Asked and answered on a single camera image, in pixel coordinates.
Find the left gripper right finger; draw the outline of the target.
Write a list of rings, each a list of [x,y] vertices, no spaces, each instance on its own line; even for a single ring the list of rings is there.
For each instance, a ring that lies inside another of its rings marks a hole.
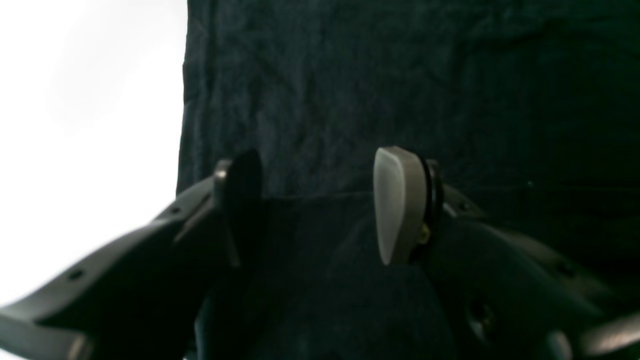
[[[374,158],[385,265],[432,282],[461,360],[637,360],[639,294],[501,225],[399,146]]]

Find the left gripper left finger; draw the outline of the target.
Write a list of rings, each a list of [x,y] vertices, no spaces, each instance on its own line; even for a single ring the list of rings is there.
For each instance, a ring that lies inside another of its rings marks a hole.
[[[263,169],[250,150],[150,223],[94,251],[0,314],[26,360],[181,360],[210,286],[249,260]]]

